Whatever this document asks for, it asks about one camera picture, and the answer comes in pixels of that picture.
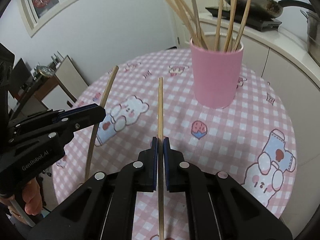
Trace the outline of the person's left hand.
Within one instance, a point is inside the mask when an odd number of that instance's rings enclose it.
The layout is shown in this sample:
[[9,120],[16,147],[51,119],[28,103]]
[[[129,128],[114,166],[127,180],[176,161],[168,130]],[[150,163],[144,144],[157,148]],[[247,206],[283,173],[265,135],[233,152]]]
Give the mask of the person's left hand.
[[[13,213],[16,217],[20,214],[13,207],[10,200],[13,200],[14,196],[5,199],[1,198],[1,203],[8,206],[11,213]],[[29,181],[22,191],[22,199],[25,202],[25,212],[28,215],[36,216],[41,213],[42,210],[42,197],[40,194],[40,186],[36,179],[32,179]]]

